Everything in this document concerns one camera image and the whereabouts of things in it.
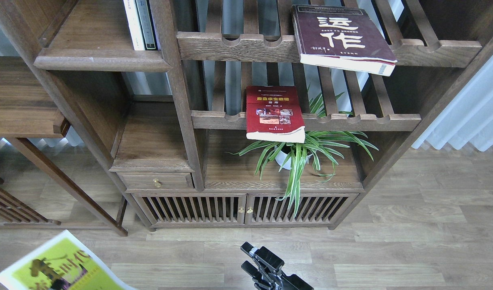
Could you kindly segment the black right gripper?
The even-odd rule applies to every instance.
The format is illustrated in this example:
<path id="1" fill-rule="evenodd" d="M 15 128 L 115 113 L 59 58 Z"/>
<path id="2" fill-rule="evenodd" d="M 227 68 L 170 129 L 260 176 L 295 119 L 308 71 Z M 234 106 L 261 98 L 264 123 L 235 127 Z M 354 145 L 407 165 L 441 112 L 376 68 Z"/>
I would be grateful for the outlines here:
<path id="1" fill-rule="evenodd" d="M 256 248 L 248 242 L 241 245 L 241 251 L 248 255 L 256 263 L 253 266 L 245 261 L 241 268 L 252 277 L 254 286 L 258 290 L 314 290 L 314 288 L 297 275 L 283 276 L 281 270 L 284 261 L 269 249 L 262 246 Z M 280 278 L 279 282 L 270 284 L 263 278 Z"/>

